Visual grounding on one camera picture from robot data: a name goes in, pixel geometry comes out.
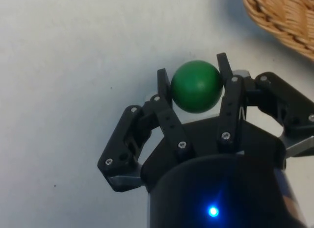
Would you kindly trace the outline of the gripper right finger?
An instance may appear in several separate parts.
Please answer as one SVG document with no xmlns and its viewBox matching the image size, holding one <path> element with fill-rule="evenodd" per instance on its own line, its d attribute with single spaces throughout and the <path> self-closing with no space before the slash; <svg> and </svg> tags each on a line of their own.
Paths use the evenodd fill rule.
<svg viewBox="0 0 314 228">
<path fill-rule="evenodd" d="M 217 132 L 220 153 L 243 152 L 270 164 L 314 154 L 313 101 L 274 73 L 252 79 L 234 74 L 225 53 L 217 61 L 225 88 Z M 249 106 L 272 117 L 283 127 L 282 135 L 274 137 L 247 122 Z"/>
</svg>

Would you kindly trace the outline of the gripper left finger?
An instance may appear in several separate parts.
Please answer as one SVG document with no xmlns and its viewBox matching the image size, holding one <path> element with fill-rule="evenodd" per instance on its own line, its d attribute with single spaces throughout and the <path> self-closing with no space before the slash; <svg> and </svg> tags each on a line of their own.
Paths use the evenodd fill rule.
<svg viewBox="0 0 314 228">
<path fill-rule="evenodd" d="M 163 139 L 144 164 L 140 164 L 142 149 L 157 127 Z M 194 156 L 192 142 L 173 110 L 167 72 L 160 69 L 157 94 L 143 106 L 130 105 L 124 110 L 98 161 L 98 168 L 115 192 L 143 185 L 151 191 L 168 171 Z"/>
</svg>

